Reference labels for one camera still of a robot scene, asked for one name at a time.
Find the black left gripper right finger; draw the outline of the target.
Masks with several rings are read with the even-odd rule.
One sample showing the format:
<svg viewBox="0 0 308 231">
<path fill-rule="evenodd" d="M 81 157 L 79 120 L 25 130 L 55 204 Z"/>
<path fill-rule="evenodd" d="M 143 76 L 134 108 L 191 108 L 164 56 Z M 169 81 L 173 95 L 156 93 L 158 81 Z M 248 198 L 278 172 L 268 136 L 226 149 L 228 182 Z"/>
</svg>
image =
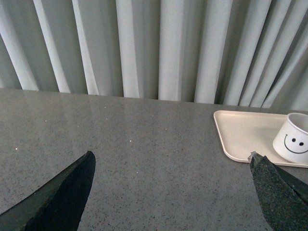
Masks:
<svg viewBox="0 0 308 231">
<path fill-rule="evenodd" d="M 258 201 L 274 231 L 308 229 L 308 185 L 253 151 L 248 158 Z"/>
</svg>

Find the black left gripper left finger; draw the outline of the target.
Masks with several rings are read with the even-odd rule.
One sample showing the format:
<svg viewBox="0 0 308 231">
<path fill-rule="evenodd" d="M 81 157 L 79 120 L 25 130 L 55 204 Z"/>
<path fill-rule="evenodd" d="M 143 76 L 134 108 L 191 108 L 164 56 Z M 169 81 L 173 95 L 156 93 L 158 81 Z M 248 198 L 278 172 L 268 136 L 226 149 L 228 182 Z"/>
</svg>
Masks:
<svg viewBox="0 0 308 231">
<path fill-rule="evenodd" d="M 88 151 L 58 175 L 0 216 L 2 231 L 76 231 L 96 166 Z"/>
</svg>

